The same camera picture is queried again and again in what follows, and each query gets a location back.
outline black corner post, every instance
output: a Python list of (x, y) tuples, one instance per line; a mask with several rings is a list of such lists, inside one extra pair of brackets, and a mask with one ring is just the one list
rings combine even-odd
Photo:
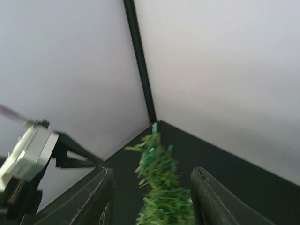
[(151, 88), (150, 88), (150, 83), (148, 78), (147, 66), (146, 66), (146, 61), (145, 61), (145, 56), (143, 51), (139, 25), (136, 17), (136, 12), (135, 12), (134, 0), (123, 0), (123, 1), (124, 1), (125, 11), (127, 15), (130, 33), (131, 33), (132, 43), (135, 49), (136, 62), (139, 68), (140, 77), (142, 81), (142, 89), (146, 100), (149, 120), (150, 123), (155, 123), (157, 119), (156, 119), (154, 103), (152, 99), (152, 93), (151, 93)]

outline dark floor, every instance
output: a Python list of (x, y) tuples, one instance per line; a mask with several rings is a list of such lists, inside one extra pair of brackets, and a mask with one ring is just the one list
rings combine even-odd
[[(191, 136), (167, 123), (159, 122), (164, 144), (173, 144), (173, 156), (179, 161), (181, 183), (190, 188), (190, 175), (195, 166), (204, 167), (225, 187), (251, 208), (277, 225), (300, 224), (300, 187), (233, 156), (207, 142)], [(134, 139), (139, 143), (150, 128)], [(134, 225), (143, 205), (145, 188), (138, 187), (134, 170), (139, 153), (120, 150), (107, 160), (114, 168), (117, 196), (114, 225)]]

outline green artificial plant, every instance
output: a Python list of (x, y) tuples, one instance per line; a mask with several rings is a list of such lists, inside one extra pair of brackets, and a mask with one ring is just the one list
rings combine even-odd
[(142, 138), (143, 143), (126, 150), (142, 154), (135, 173), (140, 186), (149, 185), (151, 191), (144, 197), (137, 225), (194, 225), (194, 210), (190, 191), (180, 187), (176, 175), (177, 161), (172, 158), (173, 146), (167, 149), (160, 141), (157, 124), (152, 134)]

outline white device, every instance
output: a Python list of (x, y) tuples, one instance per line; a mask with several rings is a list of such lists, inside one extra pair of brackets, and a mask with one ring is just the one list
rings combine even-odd
[(43, 126), (30, 126), (0, 168), (0, 191), (12, 177), (31, 181), (46, 166), (58, 134)]

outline white wall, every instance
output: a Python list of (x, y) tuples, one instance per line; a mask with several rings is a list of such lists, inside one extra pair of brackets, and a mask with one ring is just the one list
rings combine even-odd
[[(122, 0), (6, 1), (0, 6), (0, 102), (107, 159), (148, 124)], [(24, 129), (0, 118), (1, 155)], [(49, 165), (41, 208), (89, 169)]]
[(135, 4), (158, 119), (300, 185), (300, 2)]

